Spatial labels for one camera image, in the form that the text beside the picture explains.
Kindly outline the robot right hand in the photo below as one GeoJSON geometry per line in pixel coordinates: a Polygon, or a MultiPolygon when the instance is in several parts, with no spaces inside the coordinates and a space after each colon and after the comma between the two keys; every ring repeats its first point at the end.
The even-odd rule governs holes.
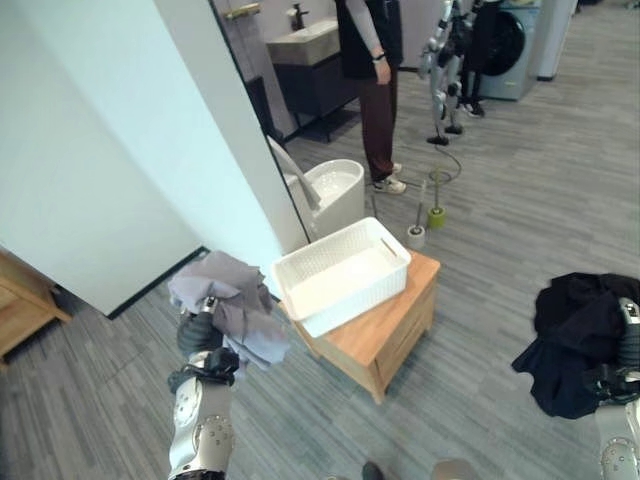
{"type": "Polygon", "coordinates": [[[621,367],[639,370],[639,306],[631,299],[621,297],[620,309],[625,323],[618,343],[618,362],[621,367]]]}

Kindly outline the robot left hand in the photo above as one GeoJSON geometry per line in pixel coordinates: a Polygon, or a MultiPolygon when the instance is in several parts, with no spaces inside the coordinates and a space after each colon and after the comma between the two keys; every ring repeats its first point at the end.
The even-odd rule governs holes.
{"type": "Polygon", "coordinates": [[[188,312],[177,330],[177,345],[185,358],[199,352],[215,351],[223,345],[224,334],[214,325],[216,297],[207,297],[198,313],[188,312]]]}

